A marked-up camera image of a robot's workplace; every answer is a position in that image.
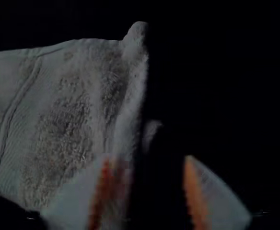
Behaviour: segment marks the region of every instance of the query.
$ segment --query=orange stripe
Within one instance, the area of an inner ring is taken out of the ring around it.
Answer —
[[[189,215],[195,230],[208,230],[207,206],[204,202],[197,173],[191,159],[185,158],[184,190]]]

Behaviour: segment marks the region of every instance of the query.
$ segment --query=stain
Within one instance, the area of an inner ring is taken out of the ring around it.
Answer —
[[[64,53],[63,60],[64,61],[69,61],[74,57],[74,54],[72,52],[66,52]]]

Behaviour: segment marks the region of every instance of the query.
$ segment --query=towel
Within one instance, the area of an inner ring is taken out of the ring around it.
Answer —
[[[121,41],[0,52],[0,196],[40,212],[99,158],[124,159],[132,170],[148,70],[146,26],[134,23]]]

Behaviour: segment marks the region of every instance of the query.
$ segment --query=cloth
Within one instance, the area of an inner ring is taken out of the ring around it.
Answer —
[[[137,22],[121,41],[0,52],[0,196],[42,211],[104,155],[132,169],[148,68],[145,30]]]

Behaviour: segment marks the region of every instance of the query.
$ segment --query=black background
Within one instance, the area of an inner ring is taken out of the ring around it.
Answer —
[[[183,155],[193,154],[230,185],[252,214],[265,212],[250,229],[280,229],[280,3],[106,8],[77,1],[2,4],[0,51],[80,38],[122,39],[134,22],[149,23],[144,116],[161,120],[163,128],[146,166],[156,174],[143,181],[153,194],[164,195],[155,199],[156,208],[143,202],[136,212],[142,218],[154,217],[172,227],[174,221],[165,217],[174,211],[163,215],[157,207],[176,192],[156,188],[164,181],[159,180],[160,169],[168,169],[169,184],[179,183],[171,173],[179,170],[171,163],[179,165]],[[171,206],[182,202],[177,199]],[[36,225],[26,219],[31,216],[35,214],[0,199],[0,229],[27,229]]]

